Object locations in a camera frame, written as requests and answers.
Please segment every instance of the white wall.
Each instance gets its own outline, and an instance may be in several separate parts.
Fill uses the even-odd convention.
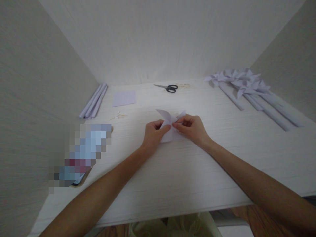
[[[304,0],[39,0],[99,82],[250,67]]]
[[[0,236],[26,236],[48,195],[48,131],[79,123],[98,83],[38,1],[0,9]]]
[[[316,122],[316,1],[307,0],[251,69]]]

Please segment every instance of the black scissors handle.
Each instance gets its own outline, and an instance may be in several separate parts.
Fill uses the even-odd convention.
[[[168,85],[166,88],[166,91],[170,92],[170,93],[175,93],[176,89],[178,89],[177,85]]]

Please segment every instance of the table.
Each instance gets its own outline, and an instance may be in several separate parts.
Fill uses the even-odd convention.
[[[172,84],[179,86],[176,93],[168,93],[152,83],[108,88],[98,116],[86,124],[111,123],[112,145],[107,146],[106,153],[81,187],[57,188],[56,194],[47,197],[29,236],[38,236],[76,195],[138,148],[146,123],[161,119],[156,109],[174,115],[186,109],[188,114],[200,115],[211,138],[230,152],[301,196],[316,194],[316,124],[313,121],[277,97],[305,125],[296,128],[274,111],[291,127],[291,131],[285,132],[243,97],[240,101],[245,110],[239,111],[219,88],[213,88],[202,78],[175,80]],[[112,108],[113,94],[124,90],[136,90],[137,103]],[[118,111],[127,116],[110,120]],[[153,157],[123,188],[97,227],[250,203],[207,153],[183,139],[160,144]]]

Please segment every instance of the paper craft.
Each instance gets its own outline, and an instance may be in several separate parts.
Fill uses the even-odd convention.
[[[204,81],[212,81],[214,85],[217,85],[230,99],[231,101],[240,109],[243,110],[243,106],[236,100],[236,98],[228,93],[224,88],[224,83],[230,83],[237,92],[237,99],[244,96],[246,100],[251,103],[251,105],[258,111],[263,111],[271,119],[273,119],[282,129],[289,131],[290,129],[281,120],[279,120],[273,113],[271,113],[266,107],[264,107],[255,95],[263,98],[267,103],[274,107],[280,114],[282,114],[286,119],[288,119],[292,124],[297,127],[303,127],[303,124],[292,117],[288,112],[286,112],[282,105],[280,105],[273,95],[270,93],[270,86],[265,85],[264,81],[259,78],[261,74],[253,74],[253,72],[246,68],[239,71],[234,69],[226,69],[222,72],[217,72],[211,76],[208,76]]]
[[[116,92],[113,97],[112,107],[135,104],[136,103],[136,92],[133,91],[122,91]]]
[[[158,110],[157,109],[157,111],[165,119],[165,121],[161,125],[160,129],[162,129],[166,125],[171,125],[171,129],[162,137],[161,143],[183,139],[183,137],[180,135],[178,130],[175,127],[173,127],[172,124],[177,122],[178,119],[180,119],[183,116],[185,116],[185,110],[182,111],[182,113],[180,113],[178,117],[170,115],[165,110]]]
[[[230,100],[237,106],[238,109],[240,109],[241,111],[245,109],[243,105],[238,102],[235,97],[224,88],[223,83],[231,81],[231,79],[224,76],[223,72],[217,72],[214,75],[208,76],[204,79],[204,81],[212,81],[215,86],[218,86],[228,96],[228,98],[230,98]]]
[[[96,117],[107,88],[108,85],[106,83],[98,87],[83,111],[79,114],[79,118],[92,119]]]

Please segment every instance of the scissors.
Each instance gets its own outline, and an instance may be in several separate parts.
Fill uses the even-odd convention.
[[[166,91],[170,92],[170,93],[175,93],[176,89],[178,89],[177,85],[169,85],[169,86],[162,86],[162,85],[155,85],[154,86],[159,86],[159,87],[163,87],[166,89]]]

